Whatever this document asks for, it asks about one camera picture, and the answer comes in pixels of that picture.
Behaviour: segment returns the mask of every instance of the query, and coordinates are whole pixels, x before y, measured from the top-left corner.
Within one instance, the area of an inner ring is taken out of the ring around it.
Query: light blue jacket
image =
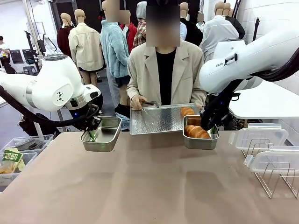
[[[128,76],[128,44],[118,23],[103,20],[100,40],[111,75],[115,78]]]

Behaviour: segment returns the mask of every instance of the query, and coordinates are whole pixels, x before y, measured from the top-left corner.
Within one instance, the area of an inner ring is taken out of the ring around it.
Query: green label
[[[4,151],[3,161],[19,162],[22,158],[22,153],[16,153],[10,150]]]

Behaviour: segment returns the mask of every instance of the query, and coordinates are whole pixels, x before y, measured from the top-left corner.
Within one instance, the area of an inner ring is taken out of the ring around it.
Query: black jacket
[[[234,28],[239,33],[239,39],[243,39],[245,36],[245,30],[243,29],[242,25],[239,23],[239,21],[235,18],[229,17],[228,15],[225,15],[225,19],[227,21],[230,21],[230,23],[234,26]]]
[[[187,35],[185,41],[199,46],[203,37],[201,30],[197,28],[195,23],[187,21],[185,18],[181,18],[181,22],[187,27]]]

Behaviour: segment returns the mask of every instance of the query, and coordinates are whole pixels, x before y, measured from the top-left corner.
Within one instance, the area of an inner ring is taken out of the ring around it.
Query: plaid shirt
[[[145,19],[138,19],[137,33],[134,38],[134,48],[145,43]]]

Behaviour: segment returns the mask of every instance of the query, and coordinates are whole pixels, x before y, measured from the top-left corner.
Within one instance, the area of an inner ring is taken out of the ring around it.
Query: brown table
[[[61,134],[0,195],[1,224],[299,222],[299,200],[269,199],[230,132],[212,151],[181,133],[121,133],[110,153],[85,151],[81,134]]]

